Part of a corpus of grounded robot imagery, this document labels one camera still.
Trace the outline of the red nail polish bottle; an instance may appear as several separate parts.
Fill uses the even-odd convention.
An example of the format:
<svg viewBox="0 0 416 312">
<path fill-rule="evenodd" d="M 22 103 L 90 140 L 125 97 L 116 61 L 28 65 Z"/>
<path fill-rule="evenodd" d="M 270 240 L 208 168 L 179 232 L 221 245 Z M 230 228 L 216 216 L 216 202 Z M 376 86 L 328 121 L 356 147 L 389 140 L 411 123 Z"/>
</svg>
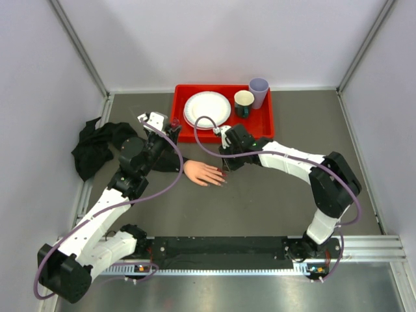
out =
<svg viewBox="0 0 416 312">
<path fill-rule="evenodd" d="M 177 119 L 177 118 L 174 118 L 171 122 L 170 122 L 170 127 L 172 128 L 172 129 L 176 129 L 176 128 L 178 128 L 178 127 L 180 127 L 181 125 L 180 125 L 180 122 L 179 122 L 179 120 Z"/>
</svg>

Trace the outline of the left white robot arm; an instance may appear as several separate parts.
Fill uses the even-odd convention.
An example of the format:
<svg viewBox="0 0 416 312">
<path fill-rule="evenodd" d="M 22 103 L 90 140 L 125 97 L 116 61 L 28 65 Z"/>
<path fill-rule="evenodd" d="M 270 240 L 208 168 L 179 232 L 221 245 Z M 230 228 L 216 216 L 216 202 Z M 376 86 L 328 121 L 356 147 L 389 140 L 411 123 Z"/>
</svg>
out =
<svg viewBox="0 0 416 312">
<path fill-rule="evenodd" d="M 163 123 L 143 123 L 147 141 L 133 137 L 120 148 L 119 168 L 102 192 L 96 204 L 83 219 L 53 246 L 43 245 L 38 251 L 38 270 L 33 292 L 42 300 L 38 286 L 42 285 L 70 303 L 78 302 L 92 282 L 106 269 L 131 255 L 142 257 L 147 242 L 140 235 L 119 231 L 101 242 L 113 223 L 134 204 L 145 201 L 146 176 L 166 151 L 178 150 L 181 126 Z"/>
</svg>

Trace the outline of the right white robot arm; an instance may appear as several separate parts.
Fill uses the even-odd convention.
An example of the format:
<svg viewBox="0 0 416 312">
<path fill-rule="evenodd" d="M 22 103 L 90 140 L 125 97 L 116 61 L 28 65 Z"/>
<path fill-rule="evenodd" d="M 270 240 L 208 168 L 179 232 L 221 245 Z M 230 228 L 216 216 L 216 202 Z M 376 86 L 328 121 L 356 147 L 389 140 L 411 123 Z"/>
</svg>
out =
<svg viewBox="0 0 416 312">
<path fill-rule="evenodd" d="M 361 185 L 345 158 L 337 152 L 329 155 L 305 153 L 288 148 L 275 140 L 255 139 L 242 124 L 215 127 L 220 137 L 219 152 L 223 169 L 232 172 L 245 164 L 279 170 L 306 182 L 317 210 L 300 241 L 287 248 L 297 260 L 318 257 L 339 227 L 341 218 L 361 192 Z"/>
</svg>

